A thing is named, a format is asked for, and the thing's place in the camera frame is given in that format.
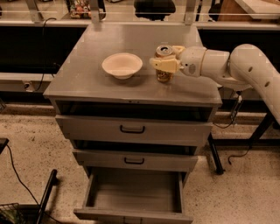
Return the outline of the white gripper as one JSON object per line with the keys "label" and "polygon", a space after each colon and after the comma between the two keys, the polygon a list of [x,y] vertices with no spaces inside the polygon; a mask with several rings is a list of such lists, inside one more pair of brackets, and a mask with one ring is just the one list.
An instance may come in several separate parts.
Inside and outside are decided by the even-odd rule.
{"label": "white gripper", "polygon": [[172,47],[178,59],[150,58],[150,64],[157,70],[167,73],[176,73],[178,70],[187,76],[200,77],[201,66],[207,49],[203,46],[185,48],[182,45]]}

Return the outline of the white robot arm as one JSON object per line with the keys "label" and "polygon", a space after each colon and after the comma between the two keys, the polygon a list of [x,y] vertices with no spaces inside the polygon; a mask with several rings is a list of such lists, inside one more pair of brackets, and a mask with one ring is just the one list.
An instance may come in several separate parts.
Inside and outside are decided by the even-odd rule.
{"label": "white robot arm", "polygon": [[204,46],[161,45],[150,64],[170,74],[207,77],[234,91],[253,88],[280,123],[280,73],[254,45],[238,45],[232,52]]}

